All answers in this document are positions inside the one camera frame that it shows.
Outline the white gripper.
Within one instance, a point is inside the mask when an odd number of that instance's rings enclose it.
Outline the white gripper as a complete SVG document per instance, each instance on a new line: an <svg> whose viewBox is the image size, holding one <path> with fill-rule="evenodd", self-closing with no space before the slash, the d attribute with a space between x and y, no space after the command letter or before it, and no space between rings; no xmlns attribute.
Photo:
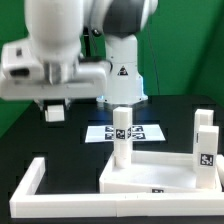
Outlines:
<svg viewBox="0 0 224 224"><path fill-rule="evenodd" d="M112 64L79 58L72 63L42 62L22 39L2 48L0 97L5 100L96 98L106 91Z"/></svg>

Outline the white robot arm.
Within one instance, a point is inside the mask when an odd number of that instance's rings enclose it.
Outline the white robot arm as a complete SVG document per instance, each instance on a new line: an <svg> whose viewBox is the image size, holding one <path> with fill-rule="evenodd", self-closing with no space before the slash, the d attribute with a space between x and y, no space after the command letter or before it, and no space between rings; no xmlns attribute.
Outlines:
<svg viewBox="0 0 224 224"><path fill-rule="evenodd" d="M24 0L28 36L3 45L0 97L145 101L136 36L158 0Z"/></svg>

